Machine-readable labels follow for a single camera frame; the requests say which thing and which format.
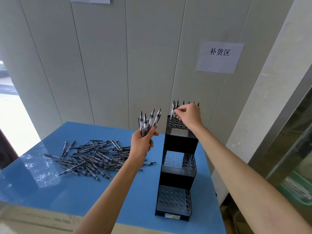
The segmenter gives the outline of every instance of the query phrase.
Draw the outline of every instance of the bundle of pens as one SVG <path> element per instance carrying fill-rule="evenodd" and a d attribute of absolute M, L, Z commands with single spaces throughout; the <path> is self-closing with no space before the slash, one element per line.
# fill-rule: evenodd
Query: bundle of pens
<path fill-rule="evenodd" d="M 147 119 L 146 113 L 144 113 L 144 116 L 143 116 L 143 113 L 141 111 L 141 114 L 140 114 L 140 116 L 138 118 L 138 126 L 139 126 L 139 128 L 141 130 L 142 137 L 146 136 L 147 133 L 149 132 L 150 128 L 152 126 L 155 126 L 158 123 L 158 121 L 160 119 L 160 116 L 161 116 L 161 112 L 160 111 L 161 111 L 161 108 L 159 109 L 158 113 L 156 114 L 156 118 L 155 118 L 153 124 L 152 124 L 152 120 L 154 118 L 155 109 L 153 109 L 153 111 L 151 112 L 149 119 Z"/>
<path fill-rule="evenodd" d="M 84 145 L 74 147 L 76 141 L 74 141 L 68 149 L 67 141 L 64 143 L 62 156 L 54 156 L 51 154 L 44 154 L 46 157 L 56 158 L 56 162 L 65 169 L 59 175 L 74 173 L 75 175 L 83 174 L 85 176 L 92 176 L 96 181 L 99 178 L 96 176 L 97 173 L 101 174 L 104 178 L 113 179 L 110 174 L 106 171 L 119 171 L 125 161 L 129 157 L 130 146 L 121 147 L 118 141 L 110 139 L 107 141 L 103 140 L 90 140 Z M 76 149 L 76 151 L 69 155 L 70 159 L 66 159 L 70 150 Z M 153 165 L 156 162 L 144 163 L 144 165 Z"/>
<path fill-rule="evenodd" d="M 176 105 L 175 101 L 173 101 L 172 106 L 171 106 L 170 121 L 172 121 L 173 118 L 177 116 L 177 115 L 174 113 L 174 110 L 175 110 L 176 108 L 178 108 L 179 106 L 180 106 L 180 105 L 179 105 L 179 100 L 177 101 L 177 105 Z"/>

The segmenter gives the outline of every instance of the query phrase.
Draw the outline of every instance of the sticker label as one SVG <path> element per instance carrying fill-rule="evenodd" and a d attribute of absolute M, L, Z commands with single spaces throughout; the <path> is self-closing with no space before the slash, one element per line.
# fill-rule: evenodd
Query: sticker label
<path fill-rule="evenodd" d="M 165 217 L 166 218 L 173 218 L 173 219 L 180 219 L 180 215 L 173 215 L 173 214 L 170 214 L 170 213 L 165 213 Z"/>

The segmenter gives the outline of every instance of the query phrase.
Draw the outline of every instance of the blue tabletop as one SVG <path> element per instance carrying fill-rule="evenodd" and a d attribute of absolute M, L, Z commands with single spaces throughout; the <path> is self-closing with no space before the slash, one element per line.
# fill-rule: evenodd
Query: blue tabletop
<path fill-rule="evenodd" d="M 129 146 L 134 131 L 66 122 L 27 153 L 0 172 L 0 200 L 53 212 L 84 216 L 101 196 L 110 181 L 99 177 L 76 176 L 64 171 L 44 153 L 59 156 L 66 140 L 84 144 L 91 139 L 114 138 Z M 129 190 L 117 223 L 171 233 L 226 233 L 203 147 L 195 153 L 197 174 L 191 188 L 192 215 L 189 222 L 155 216 L 164 135 L 153 137 L 154 148 Z"/>

